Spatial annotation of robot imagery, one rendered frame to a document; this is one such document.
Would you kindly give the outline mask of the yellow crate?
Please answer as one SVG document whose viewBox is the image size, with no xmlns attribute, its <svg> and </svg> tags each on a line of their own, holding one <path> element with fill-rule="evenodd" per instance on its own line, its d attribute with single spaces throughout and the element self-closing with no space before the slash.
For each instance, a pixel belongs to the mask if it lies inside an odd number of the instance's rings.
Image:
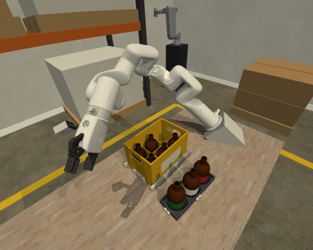
<svg viewBox="0 0 313 250">
<path fill-rule="evenodd" d="M 179 139 L 157 157 L 157 151 L 161 147 L 161 143 L 166 142 L 168 147 L 168 141 L 173 137 L 174 132 L 167 129 L 167 126 L 180 132 L 180 135 L 178 135 Z M 158 149 L 153 152 L 156 159 L 152 163 L 146 160 L 150 153 L 145 149 L 145 142 L 148 139 L 149 134 L 153 134 L 154 139 L 156 139 L 159 144 Z M 187 130 L 160 118 L 155 123 L 123 143 L 129 167 L 139 172 L 145 178 L 145 181 L 152 186 L 186 152 L 188 134 L 189 132 Z M 141 147 L 146 150 L 147 158 L 143 158 L 134 151 L 136 143 L 140 143 Z M 134 158 L 132 154 L 141 162 Z"/>
</svg>

